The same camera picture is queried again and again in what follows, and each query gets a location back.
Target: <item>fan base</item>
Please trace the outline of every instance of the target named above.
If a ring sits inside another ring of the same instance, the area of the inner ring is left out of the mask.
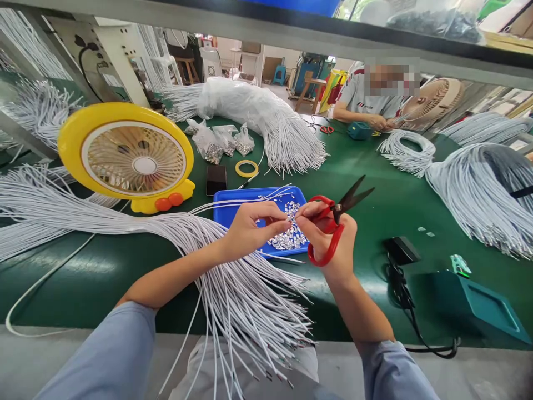
[[[151,215],[160,211],[168,211],[171,206],[179,206],[192,197],[196,185],[186,179],[182,184],[168,189],[166,192],[140,200],[132,200],[132,211]]]

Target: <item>red scissors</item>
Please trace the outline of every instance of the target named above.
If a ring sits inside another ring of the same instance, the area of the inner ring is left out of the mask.
[[[325,218],[330,212],[333,212],[333,220],[324,229],[324,233],[333,234],[333,238],[331,238],[331,243],[329,244],[329,248],[325,256],[322,258],[322,260],[318,261],[315,259],[313,245],[311,243],[309,244],[309,247],[307,249],[307,254],[309,256],[309,259],[311,260],[311,263],[315,264],[317,267],[323,267],[327,265],[333,258],[335,250],[337,250],[337,245],[339,244],[340,236],[343,234],[344,231],[344,225],[341,225],[339,223],[340,216],[352,207],[354,207],[356,204],[358,204],[375,189],[374,187],[372,189],[368,189],[363,193],[359,193],[357,196],[354,196],[355,192],[357,191],[357,188],[359,187],[365,176],[366,175],[363,175],[358,179],[357,182],[354,183],[354,185],[342,197],[338,204],[335,204],[333,200],[330,200],[325,196],[311,197],[310,201],[319,200],[328,205],[328,208],[325,208],[320,214],[318,214],[312,219],[313,223],[317,223],[321,219]]]
[[[334,129],[333,127],[325,127],[325,126],[321,126],[320,127],[320,131],[325,133],[325,134],[332,134]]]

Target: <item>hand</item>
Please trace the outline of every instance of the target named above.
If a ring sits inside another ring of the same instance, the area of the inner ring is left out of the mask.
[[[317,224],[313,223],[313,217],[320,214],[328,205],[323,202],[310,202],[298,210],[295,215],[296,223],[304,235],[314,247],[314,257],[320,260],[328,251],[333,235],[325,234],[324,230],[333,220],[333,213],[330,212],[326,218],[321,219]],[[326,279],[346,279],[354,274],[354,242],[357,234],[356,221],[347,214],[340,216],[340,221],[344,225],[344,232],[340,237],[339,245],[335,255],[321,270]]]
[[[398,124],[396,123],[396,118],[389,118],[387,119],[387,126],[383,129],[383,132],[388,132],[391,129],[398,128]]]
[[[381,115],[366,114],[365,122],[376,131],[382,131],[387,127],[387,121]]]
[[[266,226],[258,228],[255,221],[264,219]],[[223,262],[235,261],[253,253],[277,234],[290,229],[287,215],[275,202],[243,203],[229,227],[220,239]]]

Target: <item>worker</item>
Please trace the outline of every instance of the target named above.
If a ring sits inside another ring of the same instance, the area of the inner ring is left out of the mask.
[[[365,122],[381,132],[395,128],[404,98],[403,82],[402,66],[375,65],[366,69],[358,66],[340,90],[333,118],[346,123]]]
[[[297,212],[296,223],[314,246],[314,256],[322,257],[331,235],[315,225],[312,216],[326,204],[308,203]],[[257,219],[269,224],[258,228]],[[331,262],[320,271],[324,274],[340,314],[363,360],[367,400],[437,399],[430,383],[394,338],[383,312],[364,291],[354,275],[353,251],[357,224],[348,215],[341,216],[344,232]],[[114,310],[91,333],[69,361],[37,394],[39,400],[135,400],[144,399],[150,360],[154,351],[155,314],[187,285],[211,268],[237,260],[261,247],[276,234],[290,228],[286,215],[274,202],[245,203],[237,211],[227,234],[218,241],[185,257],[159,267],[138,279],[118,301]],[[171,400],[184,399],[197,374],[204,346],[208,346],[200,374],[190,399],[212,399],[214,383],[213,340],[200,338],[189,356],[187,373],[170,394]],[[225,344],[222,351],[227,351]],[[252,360],[239,352],[243,362],[256,370]],[[298,362],[284,373],[294,386],[275,378],[256,381],[235,362],[236,378],[246,399],[339,399],[318,383],[318,360],[314,347],[296,350]],[[217,398],[227,397],[224,377],[218,360]],[[226,376],[231,383],[233,377]],[[236,389],[233,397],[238,399]]]

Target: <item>black device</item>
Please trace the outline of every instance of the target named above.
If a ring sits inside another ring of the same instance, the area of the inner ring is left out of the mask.
[[[411,322],[416,336],[420,343],[426,347],[416,349],[406,347],[405,349],[411,353],[433,353],[444,359],[454,358],[461,345],[460,337],[455,337],[451,346],[429,347],[420,332],[420,327],[418,326],[414,310],[415,303],[411,297],[411,292],[409,292],[409,288],[407,287],[404,270],[400,268],[402,265],[412,264],[421,260],[415,247],[405,236],[397,236],[384,240],[383,246],[387,250],[387,258],[389,260],[386,274],[389,281],[392,300],[408,315],[409,322]]]
[[[420,261],[420,255],[405,236],[396,236],[383,241],[383,246],[396,265],[406,265]]]
[[[205,188],[205,194],[207,196],[214,196],[218,191],[226,190],[226,186],[226,167],[207,167],[207,186]]]

